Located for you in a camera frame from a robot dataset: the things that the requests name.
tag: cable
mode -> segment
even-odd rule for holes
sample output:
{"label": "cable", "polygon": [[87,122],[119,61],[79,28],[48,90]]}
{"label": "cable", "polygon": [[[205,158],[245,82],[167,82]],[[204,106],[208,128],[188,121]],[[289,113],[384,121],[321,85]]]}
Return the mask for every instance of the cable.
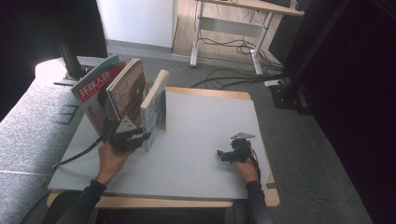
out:
{"label": "cable", "polygon": [[[200,36],[199,39],[202,40],[205,44],[208,44],[208,45],[220,45],[220,46],[223,46],[223,47],[236,48],[236,51],[239,52],[239,53],[242,53],[242,54],[251,54],[250,50],[251,49],[255,49],[255,45],[250,43],[250,42],[248,42],[248,41],[246,41],[245,37],[243,37],[243,39],[236,39],[236,40],[220,43],[220,42],[217,42],[215,40],[202,37],[201,32],[200,32],[199,36]],[[230,45],[230,44],[235,43],[235,42],[242,42],[242,44],[240,44],[240,45]],[[262,49],[260,49],[259,57],[262,60],[262,64],[263,65],[269,66],[269,67],[271,67],[271,68],[273,68],[275,70],[278,70],[278,71],[281,71],[283,69],[283,66],[280,63],[274,63],[274,62],[269,61],[267,56],[266,56],[266,54],[265,54],[265,51],[263,51]]]}
{"label": "cable", "polygon": [[[215,72],[218,72],[218,71],[233,71],[233,72],[241,75],[241,77],[211,77],[211,78],[209,78],[211,75],[213,75]],[[226,87],[230,87],[233,85],[240,85],[240,84],[244,84],[244,83],[255,84],[255,83],[260,83],[260,82],[264,82],[264,81],[268,81],[268,80],[280,79],[280,78],[286,77],[286,76],[287,76],[287,74],[282,73],[279,75],[263,77],[263,76],[241,73],[241,72],[238,72],[232,68],[220,68],[220,69],[215,69],[212,72],[210,72],[204,80],[201,80],[201,81],[193,84],[191,86],[191,88],[195,88],[198,85],[204,83],[206,88],[208,89],[208,86],[206,83],[209,82],[209,84],[211,84],[213,86],[213,88],[215,88],[217,90],[222,90]],[[223,84],[223,83],[219,82],[219,80],[225,80],[225,79],[239,79],[239,80],[236,80],[236,81],[233,81],[233,82],[227,83],[227,84]],[[213,83],[211,83],[211,81],[217,81],[217,83],[220,85],[220,87],[215,86]]]}
{"label": "cable", "polygon": [[251,147],[250,148],[252,151],[253,151],[253,153],[254,153],[254,157],[255,157],[255,159],[256,159],[256,161],[257,161],[257,163],[259,163],[259,159],[257,158],[257,154],[256,154],[256,151]]}
{"label": "cable", "polygon": [[50,193],[47,192],[43,197],[41,197],[36,203],[35,205],[33,205],[33,207],[29,210],[29,212],[27,212],[27,214],[23,217],[23,220],[21,222],[21,224],[23,224],[26,221],[26,218],[29,217],[29,215],[33,212],[33,210],[47,197],[49,196]]}
{"label": "cable", "polygon": [[222,19],[220,13],[219,13],[219,5],[216,4],[216,6],[218,7],[218,15],[220,16],[220,18]]}
{"label": "cable", "polygon": [[244,19],[242,19],[242,21],[244,21],[248,17],[248,15],[250,15],[250,11],[251,11],[251,9],[247,10],[247,15],[246,15],[246,17],[244,17]]}
{"label": "cable", "polygon": [[77,154],[76,156],[65,160],[65,161],[61,161],[61,162],[57,162],[53,165],[53,169],[56,170],[59,166],[65,165],[67,163],[69,163],[70,161],[74,161],[82,156],[84,156],[85,154],[89,153],[90,151],[92,151],[96,145],[99,144],[99,142],[101,142],[104,139],[104,135],[100,136],[98,139],[96,139],[96,141],[94,143],[92,143],[92,145],[90,147],[88,147],[87,149],[85,149],[84,151],[82,151],[81,153]]}

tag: wooden table edge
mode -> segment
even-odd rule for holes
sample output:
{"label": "wooden table edge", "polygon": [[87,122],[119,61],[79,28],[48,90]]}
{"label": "wooden table edge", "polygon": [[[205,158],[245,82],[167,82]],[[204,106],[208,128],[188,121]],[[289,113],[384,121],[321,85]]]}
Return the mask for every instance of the wooden table edge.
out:
{"label": "wooden table edge", "polygon": [[[184,94],[196,94],[211,97],[226,97],[239,100],[251,100],[250,95],[244,91],[213,91],[203,89],[190,89],[179,87],[166,87],[166,92],[177,92]],[[270,174],[268,183],[275,183],[274,176],[271,171],[271,165],[268,161]],[[267,206],[278,206],[280,203],[277,189],[268,189],[263,187],[265,194],[265,202]],[[53,190],[47,199],[47,206],[50,207],[53,200],[61,194],[62,190]],[[231,207],[232,201],[205,201],[205,200],[180,200],[180,199],[154,199],[129,196],[112,196],[102,195],[101,200],[96,205],[97,208],[159,208],[159,207]]]}
{"label": "wooden table edge", "polygon": [[247,8],[247,9],[255,9],[259,11],[268,11],[268,12],[273,12],[273,13],[278,13],[282,15],[289,15],[289,16],[303,16],[304,12],[297,11],[295,9],[297,2],[296,0],[290,0],[290,7],[282,7],[278,6],[275,4],[259,1],[259,0],[227,0],[227,1],[221,1],[221,0],[195,0],[195,1],[200,1],[200,2],[206,2],[206,3],[212,3],[212,4],[218,4],[218,5],[224,5],[224,6],[229,6],[229,7],[242,7],[242,8]]}

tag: person's left hand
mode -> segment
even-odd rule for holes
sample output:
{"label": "person's left hand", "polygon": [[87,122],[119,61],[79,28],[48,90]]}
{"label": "person's left hand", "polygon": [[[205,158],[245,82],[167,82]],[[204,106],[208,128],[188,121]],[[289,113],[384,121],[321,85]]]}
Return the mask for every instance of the person's left hand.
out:
{"label": "person's left hand", "polygon": [[121,170],[126,160],[135,151],[118,152],[108,141],[99,147],[100,170],[95,178],[103,185],[110,183],[111,179]]}
{"label": "person's left hand", "polygon": [[242,178],[244,178],[245,183],[259,180],[256,168],[254,168],[254,163],[250,158],[247,158],[245,161],[233,161],[233,164],[236,165],[236,168]]}

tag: white wall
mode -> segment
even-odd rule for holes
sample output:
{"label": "white wall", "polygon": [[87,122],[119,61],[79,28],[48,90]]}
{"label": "white wall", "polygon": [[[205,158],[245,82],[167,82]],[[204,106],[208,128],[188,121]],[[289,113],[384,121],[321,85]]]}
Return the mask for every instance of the white wall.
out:
{"label": "white wall", "polygon": [[97,0],[106,39],[172,48],[178,0]]}

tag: book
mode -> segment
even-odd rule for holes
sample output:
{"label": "book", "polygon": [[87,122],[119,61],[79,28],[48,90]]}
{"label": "book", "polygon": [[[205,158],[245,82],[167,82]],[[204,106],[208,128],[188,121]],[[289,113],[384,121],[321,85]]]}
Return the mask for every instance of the book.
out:
{"label": "book", "polygon": [[143,62],[120,62],[110,56],[72,88],[80,106],[99,135],[125,117],[151,133],[142,148],[149,151],[158,132],[166,130],[165,87],[169,72],[161,70],[149,90]]}
{"label": "book", "polygon": [[105,132],[106,121],[111,119],[111,110],[108,109],[109,106],[106,103],[106,86],[118,76],[125,64],[126,62],[120,61],[118,55],[109,56],[71,89],[81,109],[99,135]]}
{"label": "book", "polygon": [[161,70],[152,88],[140,106],[142,127],[144,133],[151,133],[150,138],[143,143],[143,148],[149,151],[158,132],[166,131],[166,83],[169,72]]}
{"label": "book", "polygon": [[147,91],[142,61],[132,58],[106,91],[118,120],[128,116],[136,127],[140,127],[142,124],[140,105]]}

